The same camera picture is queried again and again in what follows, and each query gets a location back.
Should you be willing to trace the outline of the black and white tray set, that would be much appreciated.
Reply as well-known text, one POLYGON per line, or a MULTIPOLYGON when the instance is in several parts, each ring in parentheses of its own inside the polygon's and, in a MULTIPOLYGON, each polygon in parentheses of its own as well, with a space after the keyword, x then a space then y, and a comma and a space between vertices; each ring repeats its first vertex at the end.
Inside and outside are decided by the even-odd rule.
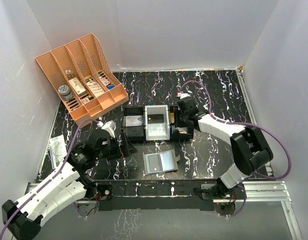
POLYGON ((153 141, 189 141, 194 137, 194 129, 188 128, 188 134, 179 134, 177 127, 171 123, 171 113, 178 109, 177 105, 145 105, 125 107, 122 111, 122 131, 132 143, 153 141), (163 114, 164 123, 148 124, 148 115, 163 114), (143 117, 142 126, 125 126, 125 116, 143 117))

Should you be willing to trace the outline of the grey leather card holder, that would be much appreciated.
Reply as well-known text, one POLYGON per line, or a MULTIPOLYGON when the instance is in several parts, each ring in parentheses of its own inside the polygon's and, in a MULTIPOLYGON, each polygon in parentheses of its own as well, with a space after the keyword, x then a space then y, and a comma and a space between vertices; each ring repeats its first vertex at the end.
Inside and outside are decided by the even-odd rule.
POLYGON ((176 155, 175 150, 166 150, 157 153, 149 153, 143 155, 143 163, 144 163, 144 172, 146 175, 154 175, 159 173, 173 172, 178 170, 178 161, 181 159, 181 156, 176 155), (161 172, 157 173, 148 173, 147 164, 146 164, 146 155, 158 154, 161 160, 161 172))

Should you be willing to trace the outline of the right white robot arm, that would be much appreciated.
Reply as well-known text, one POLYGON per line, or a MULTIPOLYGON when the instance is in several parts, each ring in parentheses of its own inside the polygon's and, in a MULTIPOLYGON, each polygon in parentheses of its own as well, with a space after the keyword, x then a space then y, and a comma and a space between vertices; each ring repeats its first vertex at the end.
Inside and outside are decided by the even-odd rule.
POLYGON ((176 124, 211 134, 231 146, 233 164, 216 180, 216 185, 208 189, 209 193, 229 198, 239 183, 273 159, 273 152, 259 128, 220 122, 211 113, 200 111, 187 93, 178 93, 177 98, 176 124))

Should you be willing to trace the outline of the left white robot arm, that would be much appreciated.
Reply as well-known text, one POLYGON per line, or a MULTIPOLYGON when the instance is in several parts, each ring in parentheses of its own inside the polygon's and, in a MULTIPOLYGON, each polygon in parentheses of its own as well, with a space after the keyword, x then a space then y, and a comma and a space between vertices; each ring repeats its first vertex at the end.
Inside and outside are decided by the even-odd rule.
POLYGON ((98 122, 97 130, 88 140, 70 143, 63 161, 40 184, 19 199, 7 200, 1 207, 0 233, 6 230, 17 240, 32 240, 54 215, 78 200, 101 199, 98 184, 87 174, 96 162, 129 157, 137 149, 121 132, 121 141, 114 131, 115 122, 98 122))

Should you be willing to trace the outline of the dark patterned card in tray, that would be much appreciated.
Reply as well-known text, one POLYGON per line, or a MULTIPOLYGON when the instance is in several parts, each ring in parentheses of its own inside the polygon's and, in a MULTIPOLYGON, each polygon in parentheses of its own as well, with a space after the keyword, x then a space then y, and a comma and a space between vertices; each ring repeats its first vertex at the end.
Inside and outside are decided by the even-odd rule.
POLYGON ((187 127, 177 127, 176 130, 179 132, 179 134, 188 134, 188 128, 187 127))

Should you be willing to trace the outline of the gold card in tray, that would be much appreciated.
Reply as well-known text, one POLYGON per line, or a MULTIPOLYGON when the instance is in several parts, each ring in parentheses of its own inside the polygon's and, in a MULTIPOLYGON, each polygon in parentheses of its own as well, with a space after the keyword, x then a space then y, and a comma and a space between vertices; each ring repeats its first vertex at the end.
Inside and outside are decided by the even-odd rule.
POLYGON ((174 118, 174 113, 173 112, 170 113, 170 121, 171 121, 172 124, 175 123, 175 118, 174 118))

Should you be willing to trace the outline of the black card in white tray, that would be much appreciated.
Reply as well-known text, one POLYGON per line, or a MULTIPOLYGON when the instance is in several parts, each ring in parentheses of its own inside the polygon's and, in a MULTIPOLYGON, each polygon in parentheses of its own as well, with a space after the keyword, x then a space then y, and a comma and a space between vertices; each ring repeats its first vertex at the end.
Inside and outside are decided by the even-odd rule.
POLYGON ((148 114, 147 122, 148 124, 163 124, 165 122, 165 117, 163 114, 148 114))

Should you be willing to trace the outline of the cards in black tray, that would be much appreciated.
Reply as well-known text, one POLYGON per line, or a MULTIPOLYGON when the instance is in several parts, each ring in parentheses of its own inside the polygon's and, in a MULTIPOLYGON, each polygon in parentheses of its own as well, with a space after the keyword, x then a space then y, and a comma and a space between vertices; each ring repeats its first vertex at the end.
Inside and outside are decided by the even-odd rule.
POLYGON ((142 115, 127 115, 124 120, 126 127, 139 127, 143 125, 142 115))

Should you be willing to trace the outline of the white label cards stack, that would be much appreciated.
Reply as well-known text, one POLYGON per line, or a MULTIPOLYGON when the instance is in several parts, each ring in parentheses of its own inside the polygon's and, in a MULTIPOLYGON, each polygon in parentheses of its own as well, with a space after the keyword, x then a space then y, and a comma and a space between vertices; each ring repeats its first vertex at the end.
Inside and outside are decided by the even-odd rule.
POLYGON ((93 78, 87 78, 85 82, 86 82, 87 88, 91 91, 91 93, 93 93, 93 95, 96 98, 105 93, 104 89, 93 78))

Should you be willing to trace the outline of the blue small item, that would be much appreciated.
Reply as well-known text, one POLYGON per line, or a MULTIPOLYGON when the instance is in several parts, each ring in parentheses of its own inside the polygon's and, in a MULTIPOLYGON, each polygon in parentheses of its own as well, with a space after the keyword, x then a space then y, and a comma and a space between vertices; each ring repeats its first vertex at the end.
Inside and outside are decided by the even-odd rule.
POLYGON ((107 86, 107 88, 108 88, 109 90, 113 89, 114 87, 115 87, 114 84, 111 84, 111 85, 108 85, 108 86, 107 86))

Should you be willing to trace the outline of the white printed paper sheet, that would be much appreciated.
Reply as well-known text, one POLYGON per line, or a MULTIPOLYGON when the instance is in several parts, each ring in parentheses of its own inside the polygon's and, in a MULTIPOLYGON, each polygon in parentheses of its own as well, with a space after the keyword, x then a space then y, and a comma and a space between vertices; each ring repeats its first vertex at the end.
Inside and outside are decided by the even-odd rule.
POLYGON ((63 135, 49 139, 49 152, 52 169, 55 169, 67 155, 65 138, 63 135))

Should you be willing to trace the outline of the small pink white packet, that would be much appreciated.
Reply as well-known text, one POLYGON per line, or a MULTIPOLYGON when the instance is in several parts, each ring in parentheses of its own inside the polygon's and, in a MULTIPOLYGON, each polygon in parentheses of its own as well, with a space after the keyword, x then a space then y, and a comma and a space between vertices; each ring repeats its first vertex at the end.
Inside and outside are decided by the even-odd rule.
POLYGON ((97 74, 98 74, 99 80, 102 82, 104 86, 107 87, 112 84, 110 80, 108 79, 108 77, 103 72, 98 72, 97 74))

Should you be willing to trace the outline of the small round patterned tin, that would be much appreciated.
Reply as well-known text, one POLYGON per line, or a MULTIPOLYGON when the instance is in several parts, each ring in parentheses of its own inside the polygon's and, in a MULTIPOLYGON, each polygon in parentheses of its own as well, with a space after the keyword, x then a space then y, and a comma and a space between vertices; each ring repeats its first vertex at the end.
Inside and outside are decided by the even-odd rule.
POLYGON ((61 85, 59 88, 58 88, 58 93, 60 94, 61 98, 65 101, 69 101, 73 98, 73 93, 72 93, 72 90, 71 88, 64 84, 64 85, 61 85))

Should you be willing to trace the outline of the white pink box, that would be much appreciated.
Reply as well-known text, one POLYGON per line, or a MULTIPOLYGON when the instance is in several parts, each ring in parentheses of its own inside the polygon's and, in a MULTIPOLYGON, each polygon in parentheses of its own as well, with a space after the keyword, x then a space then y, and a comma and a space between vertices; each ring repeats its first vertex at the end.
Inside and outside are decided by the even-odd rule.
POLYGON ((78 96, 83 96, 87 93, 85 87, 82 85, 82 83, 77 77, 70 79, 68 82, 78 96))

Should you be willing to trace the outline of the orange plastic desk organizer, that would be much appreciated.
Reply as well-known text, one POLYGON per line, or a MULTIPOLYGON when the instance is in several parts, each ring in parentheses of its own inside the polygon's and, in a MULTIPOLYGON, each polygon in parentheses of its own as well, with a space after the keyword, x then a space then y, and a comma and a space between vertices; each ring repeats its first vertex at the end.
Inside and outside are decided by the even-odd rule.
POLYGON ((129 99, 93 33, 35 60, 77 125, 86 126, 90 119, 98 119, 129 99))

